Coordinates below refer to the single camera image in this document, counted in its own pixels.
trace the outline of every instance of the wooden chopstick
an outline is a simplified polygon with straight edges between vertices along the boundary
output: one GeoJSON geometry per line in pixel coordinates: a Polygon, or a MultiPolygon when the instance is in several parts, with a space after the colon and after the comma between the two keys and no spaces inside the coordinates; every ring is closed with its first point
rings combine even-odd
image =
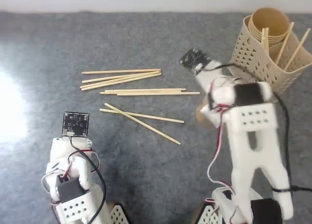
{"type": "Polygon", "coordinates": [[[149,92],[149,91],[184,91],[184,88],[177,88],[177,89],[112,89],[112,90],[105,90],[103,94],[117,94],[117,93],[128,93],[128,92],[149,92]]]}
{"type": "Polygon", "coordinates": [[[86,79],[83,80],[82,83],[90,83],[90,82],[96,82],[96,81],[102,81],[102,80],[108,80],[108,79],[117,79],[117,78],[123,78],[130,75],[116,75],[116,76],[109,76],[109,77],[102,77],[102,78],[96,78],[96,79],[86,79]]]}
{"type": "MultiPolygon", "coordinates": [[[[106,113],[118,113],[114,110],[108,110],[108,109],[99,109],[99,111],[106,112],[106,113]]],[[[157,120],[163,120],[163,121],[169,121],[169,122],[175,122],[175,123],[184,123],[183,120],[178,120],[178,119],[173,119],[173,118],[163,118],[163,117],[158,117],[158,116],[153,116],[153,115],[131,113],[131,112],[125,112],[125,113],[131,116],[136,116],[136,117],[151,118],[151,119],[157,119],[157,120]]]]}
{"type": "Polygon", "coordinates": [[[269,28],[265,29],[265,49],[269,53],[269,28]]]}
{"type": "Polygon", "coordinates": [[[282,44],[282,47],[281,47],[281,49],[279,50],[278,56],[277,56],[277,58],[276,58],[276,60],[275,60],[276,65],[278,65],[279,60],[280,60],[281,57],[282,57],[282,54],[283,54],[283,52],[284,52],[284,49],[285,49],[285,46],[286,46],[286,44],[287,44],[288,38],[289,38],[290,34],[291,34],[292,31],[293,31],[293,25],[294,25],[294,22],[291,22],[291,25],[290,25],[290,27],[289,27],[289,31],[288,31],[288,33],[287,33],[285,39],[284,39],[284,42],[283,42],[283,44],[282,44]]]}
{"type": "Polygon", "coordinates": [[[82,86],[80,86],[80,88],[82,89],[82,88],[92,87],[92,86],[99,85],[99,84],[108,84],[108,83],[113,83],[113,82],[120,81],[120,80],[126,80],[126,79],[141,77],[141,76],[145,76],[145,75],[159,74],[159,73],[160,72],[146,72],[146,73],[132,74],[132,75],[122,77],[122,78],[112,79],[112,80],[108,80],[108,81],[102,81],[102,82],[93,83],[93,84],[82,85],[82,86]]]}
{"type": "Polygon", "coordinates": [[[117,96],[146,96],[146,95],[199,95],[200,92],[181,92],[181,93],[177,93],[177,92],[160,92],[160,93],[117,93],[117,96]]]}
{"type": "Polygon", "coordinates": [[[174,138],[172,138],[172,137],[166,135],[165,133],[163,133],[163,132],[161,132],[161,131],[159,131],[159,130],[153,128],[152,126],[150,126],[150,125],[148,125],[148,124],[142,122],[141,120],[138,120],[137,118],[134,118],[133,116],[127,114],[126,112],[123,112],[123,111],[117,109],[116,107],[114,107],[114,106],[112,106],[112,105],[110,105],[110,104],[108,104],[108,103],[105,103],[104,105],[107,106],[108,108],[111,108],[112,110],[114,110],[114,111],[116,111],[116,112],[118,112],[118,113],[120,113],[120,114],[122,114],[122,115],[124,115],[124,116],[126,116],[126,117],[128,117],[128,118],[130,118],[130,119],[132,119],[133,121],[135,121],[135,122],[137,122],[137,123],[139,123],[139,124],[145,126],[145,127],[148,128],[149,130],[151,130],[151,131],[153,131],[153,132],[155,132],[155,133],[157,133],[157,134],[159,134],[159,135],[161,135],[161,136],[167,138],[168,140],[171,140],[172,142],[175,142],[175,143],[178,144],[178,145],[181,144],[180,142],[178,142],[178,141],[175,140],[174,138]]]}
{"type": "Polygon", "coordinates": [[[85,90],[96,89],[96,88],[105,87],[105,86],[109,86],[109,85],[127,83],[127,82],[130,82],[130,81],[135,81],[135,80],[139,80],[139,79],[146,79],[146,78],[150,78],[150,77],[154,77],[154,76],[158,76],[158,75],[161,75],[161,73],[157,73],[157,74],[154,74],[154,75],[145,75],[145,76],[141,76],[141,77],[136,77],[136,78],[126,79],[126,80],[116,81],[116,82],[112,82],[112,83],[94,85],[94,86],[91,86],[91,87],[82,88],[81,90],[85,91],[85,90]]]}
{"type": "Polygon", "coordinates": [[[303,35],[300,43],[298,44],[297,48],[295,49],[294,53],[292,54],[291,58],[289,59],[288,63],[286,64],[284,70],[287,71],[292,63],[292,61],[294,60],[294,58],[296,57],[297,53],[299,52],[300,48],[302,47],[303,43],[305,42],[305,40],[308,37],[308,34],[310,32],[311,28],[308,28],[306,33],[303,35]]]}
{"type": "Polygon", "coordinates": [[[265,28],[262,29],[261,33],[261,45],[265,48],[265,28]]]}
{"type": "Polygon", "coordinates": [[[137,69],[137,70],[116,70],[116,71],[85,71],[82,74],[110,74],[110,73],[127,73],[127,72],[157,72],[161,69],[137,69]]]}

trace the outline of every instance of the utensil holder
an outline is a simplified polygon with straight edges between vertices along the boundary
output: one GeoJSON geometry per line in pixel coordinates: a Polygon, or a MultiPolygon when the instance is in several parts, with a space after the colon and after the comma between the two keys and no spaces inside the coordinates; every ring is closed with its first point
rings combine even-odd
{"type": "MultiPolygon", "coordinates": [[[[275,59],[279,53],[282,43],[270,47],[269,54],[261,43],[255,39],[248,30],[250,16],[243,20],[243,26],[239,33],[230,63],[235,63],[260,78],[261,81],[268,82],[272,90],[282,94],[305,70],[312,65],[312,55],[303,47],[300,48],[295,59],[292,61],[288,71],[284,67],[294,53],[299,44],[299,40],[291,32],[279,64],[275,64],[275,59]]],[[[242,77],[248,82],[257,81],[250,74],[241,69],[230,67],[232,75],[242,77]]]]}

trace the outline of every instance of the floor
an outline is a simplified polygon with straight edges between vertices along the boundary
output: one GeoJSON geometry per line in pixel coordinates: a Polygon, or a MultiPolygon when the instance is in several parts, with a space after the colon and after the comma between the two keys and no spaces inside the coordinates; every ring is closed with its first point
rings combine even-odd
{"type": "MultiPolygon", "coordinates": [[[[64,111],[90,113],[89,138],[102,162],[108,201],[121,202],[133,224],[190,224],[215,185],[206,170],[216,129],[203,129],[195,109],[203,95],[120,97],[82,92],[84,70],[161,68],[162,77],[114,88],[187,88],[200,91],[179,66],[193,46],[227,62],[244,14],[9,14],[0,13],[0,190],[1,223],[54,224],[49,196],[40,184],[52,139],[61,135],[64,111]],[[182,144],[178,146],[123,116],[98,111],[104,102],[130,112],[184,119],[185,124],[145,120],[182,144]]],[[[312,15],[290,15],[301,37],[312,15]]],[[[305,43],[312,52],[311,35],[305,43]]],[[[294,184],[312,187],[312,70],[282,96],[292,126],[290,153],[294,184]]],[[[283,119],[279,114],[283,134],[283,119]]],[[[227,137],[212,170],[230,181],[227,137]]],[[[271,195],[256,173],[254,188],[271,195]]],[[[293,197],[290,224],[310,223],[312,196],[293,197]]]]}

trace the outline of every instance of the white wall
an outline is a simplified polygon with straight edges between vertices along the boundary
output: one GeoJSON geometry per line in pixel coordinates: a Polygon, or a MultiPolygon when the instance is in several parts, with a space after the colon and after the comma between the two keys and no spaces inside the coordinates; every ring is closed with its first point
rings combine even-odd
{"type": "Polygon", "coordinates": [[[251,12],[262,6],[312,13],[312,0],[0,0],[0,10],[12,12],[251,12]]]}

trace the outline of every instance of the stack of paper cups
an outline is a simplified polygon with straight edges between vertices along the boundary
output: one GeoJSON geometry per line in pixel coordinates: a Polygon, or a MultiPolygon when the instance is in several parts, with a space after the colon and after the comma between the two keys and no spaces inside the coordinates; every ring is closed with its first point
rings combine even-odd
{"type": "Polygon", "coordinates": [[[263,28],[269,28],[268,41],[270,45],[279,43],[284,39],[290,22],[287,16],[274,8],[260,8],[256,10],[248,23],[250,33],[259,41],[263,28]]]}

